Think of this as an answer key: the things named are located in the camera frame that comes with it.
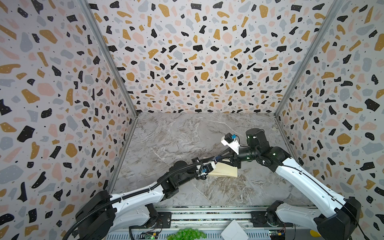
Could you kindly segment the cream yellow envelope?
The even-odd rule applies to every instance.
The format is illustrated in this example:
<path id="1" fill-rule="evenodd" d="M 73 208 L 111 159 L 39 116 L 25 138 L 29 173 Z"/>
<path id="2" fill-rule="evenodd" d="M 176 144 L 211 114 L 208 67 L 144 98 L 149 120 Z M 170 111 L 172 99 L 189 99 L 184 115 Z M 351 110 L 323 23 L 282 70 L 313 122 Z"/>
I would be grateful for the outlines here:
<path id="1" fill-rule="evenodd" d="M 224 163 L 217 163 L 215 164 L 214 170 L 209 173 L 209 176 L 237 178 L 238 168 Z"/>

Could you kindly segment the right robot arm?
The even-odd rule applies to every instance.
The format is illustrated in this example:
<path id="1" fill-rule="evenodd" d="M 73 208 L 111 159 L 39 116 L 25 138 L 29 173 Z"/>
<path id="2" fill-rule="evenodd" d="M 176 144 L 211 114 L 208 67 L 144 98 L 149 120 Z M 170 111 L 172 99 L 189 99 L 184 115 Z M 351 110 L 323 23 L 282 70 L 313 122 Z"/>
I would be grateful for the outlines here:
<path id="1" fill-rule="evenodd" d="M 352 236 L 360 226 L 361 204 L 356 198 L 336 193 L 309 174 L 288 152 L 271 147 L 264 130 L 247 130 L 246 139 L 247 145 L 241 146 L 235 135 L 226 134 L 221 142 L 227 149 L 207 161 L 238 169 L 243 162 L 256 161 L 290 182 L 316 206 L 308 209 L 275 201 L 265 214 L 268 225 L 299 225 L 319 233 L 325 240 L 348 240 Z"/>

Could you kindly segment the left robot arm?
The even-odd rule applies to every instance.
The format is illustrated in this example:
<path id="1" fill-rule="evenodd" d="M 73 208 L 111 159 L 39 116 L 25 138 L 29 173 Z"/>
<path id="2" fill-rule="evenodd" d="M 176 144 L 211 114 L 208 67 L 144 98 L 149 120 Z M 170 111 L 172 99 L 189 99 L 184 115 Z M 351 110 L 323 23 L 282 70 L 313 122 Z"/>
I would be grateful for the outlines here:
<path id="1" fill-rule="evenodd" d="M 126 193 L 95 194 L 76 214 L 75 230 L 81 240 L 101 240 L 108 233 L 130 227 L 152 227 L 159 219 L 154 204 L 178 193 L 179 187 L 193 179 L 205 180 L 216 168 L 216 161 L 177 161 L 156 182 Z"/>

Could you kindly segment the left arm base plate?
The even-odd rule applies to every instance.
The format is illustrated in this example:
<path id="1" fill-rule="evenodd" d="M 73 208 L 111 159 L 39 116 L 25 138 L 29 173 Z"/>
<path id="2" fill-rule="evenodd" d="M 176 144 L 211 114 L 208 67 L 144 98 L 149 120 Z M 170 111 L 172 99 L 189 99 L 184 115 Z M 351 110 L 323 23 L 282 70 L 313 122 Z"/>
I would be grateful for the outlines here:
<path id="1" fill-rule="evenodd" d="M 143 227 L 169 229 L 172 223 L 171 212 L 159 212 L 154 217 L 150 216 L 149 220 L 143 225 Z"/>

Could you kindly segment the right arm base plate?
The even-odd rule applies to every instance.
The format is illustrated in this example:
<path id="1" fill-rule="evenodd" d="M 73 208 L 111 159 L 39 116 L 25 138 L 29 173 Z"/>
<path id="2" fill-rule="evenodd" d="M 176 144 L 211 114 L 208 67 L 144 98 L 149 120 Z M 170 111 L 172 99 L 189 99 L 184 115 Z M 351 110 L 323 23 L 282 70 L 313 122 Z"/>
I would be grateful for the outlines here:
<path id="1" fill-rule="evenodd" d="M 282 222 L 276 214 L 267 211 L 252 211 L 250 222 L 254 228 L 283 228 L 294 226 L 292 223 Z"/>

